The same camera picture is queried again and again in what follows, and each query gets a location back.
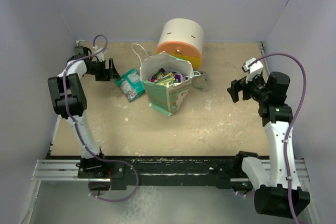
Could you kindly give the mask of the teal snack packet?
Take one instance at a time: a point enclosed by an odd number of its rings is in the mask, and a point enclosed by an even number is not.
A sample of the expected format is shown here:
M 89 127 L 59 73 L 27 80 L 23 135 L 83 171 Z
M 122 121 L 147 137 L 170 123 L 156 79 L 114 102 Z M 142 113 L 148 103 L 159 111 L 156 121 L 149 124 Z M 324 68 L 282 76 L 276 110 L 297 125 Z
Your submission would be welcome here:
M 140 74 L 136 69 L 131 69 L 115 81 L 115 84 L 122 90 L 129 102 L 134 101 L 145 90 L 140 80 Z

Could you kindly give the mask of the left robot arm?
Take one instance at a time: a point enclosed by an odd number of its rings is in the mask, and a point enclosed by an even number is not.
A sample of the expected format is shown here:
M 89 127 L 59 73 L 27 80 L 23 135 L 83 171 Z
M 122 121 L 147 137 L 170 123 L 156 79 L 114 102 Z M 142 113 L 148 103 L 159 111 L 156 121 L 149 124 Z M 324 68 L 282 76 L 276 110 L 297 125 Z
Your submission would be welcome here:
M 81 155 L 76 166 L 79 173 L 89 178 L 110 176 L 113 165 L 106 162 L 101 147 L 94 140 L 86 110 L 87 98 L 81 84 L 81 78 L 92 75 L 96 81 L 111 81 L 120 77 L 113 59 L 105 60 L 101 48 L 77 46 L 75 55 L 67 61 L 65 69 L 59 75 L 47 81 L 54 112 L 65 119 L 79 143 Z

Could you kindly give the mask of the green Fresh paper bag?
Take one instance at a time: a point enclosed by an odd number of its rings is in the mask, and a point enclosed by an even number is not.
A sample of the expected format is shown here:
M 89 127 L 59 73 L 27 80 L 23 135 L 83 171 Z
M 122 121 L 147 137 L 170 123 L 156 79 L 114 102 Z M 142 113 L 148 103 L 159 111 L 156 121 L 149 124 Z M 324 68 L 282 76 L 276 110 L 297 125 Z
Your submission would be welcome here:
M 140 80 L 148 96 L 150 107 L 167 116 L 175 114 L 187 96 L 193 78 L 198 71 L 193 69 L 189 61 L 176 58 L 164 51 L 154 56 L 145 54 L 146 58 L 142 59 L 134 49 L 134 46 L 143 47 L 136 43 L 131 45 L 132 51 L 137 55 L 140 61 Z M 165 75 L 169 72 L 182 74 L 185 80 L 182 83 L 175 83 L 170 86 L 156 85 L 154 82 L 151 82 L 150 79 L 161 68 L 165 70 Z

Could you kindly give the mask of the large green Foxs bag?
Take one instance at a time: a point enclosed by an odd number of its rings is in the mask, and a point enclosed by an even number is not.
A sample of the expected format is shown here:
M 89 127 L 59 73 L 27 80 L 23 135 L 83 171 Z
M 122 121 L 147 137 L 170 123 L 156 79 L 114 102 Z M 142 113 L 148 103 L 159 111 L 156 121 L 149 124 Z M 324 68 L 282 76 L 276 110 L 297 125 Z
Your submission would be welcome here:
M 178 80 L 176 79 L 175 74 L 172 72 L 169 72 L 164 77 L 154 82 L 154 84 L 159 86 L 170 86 L 175 83 L 178 83 Z

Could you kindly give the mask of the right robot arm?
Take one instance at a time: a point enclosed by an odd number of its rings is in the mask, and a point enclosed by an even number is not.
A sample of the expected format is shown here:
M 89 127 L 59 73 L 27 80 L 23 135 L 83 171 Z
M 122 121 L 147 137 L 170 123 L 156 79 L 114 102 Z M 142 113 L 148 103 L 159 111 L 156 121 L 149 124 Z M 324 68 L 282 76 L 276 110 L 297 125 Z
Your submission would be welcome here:
M 239 152 L 234 164 L 238 177 L 248 177 L 254 190 L 254 206 L 259 214 L 298 219 L 310 204 L 310 194 L 303 191 L 296 170 L 292 148 L 292 108 L 285 103 L 290 78 L 272 72 L 267 80 L 258 74 L 252 79 L 233 80 L 227 88 L 233 102 L 253 99 L 259 105 L 258 114 L 269 145 L 270 170 L 254 153 Z

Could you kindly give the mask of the purple berry candy bag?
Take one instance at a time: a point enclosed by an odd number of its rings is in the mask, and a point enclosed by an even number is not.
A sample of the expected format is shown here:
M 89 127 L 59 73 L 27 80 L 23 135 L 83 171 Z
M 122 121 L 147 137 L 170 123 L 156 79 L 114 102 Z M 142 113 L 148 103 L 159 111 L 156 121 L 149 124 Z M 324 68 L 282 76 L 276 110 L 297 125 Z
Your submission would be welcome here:
M 174 78 L 177 83 L 182 83 L 185 80 L 185 77 L 182 74 L 175 74 Z

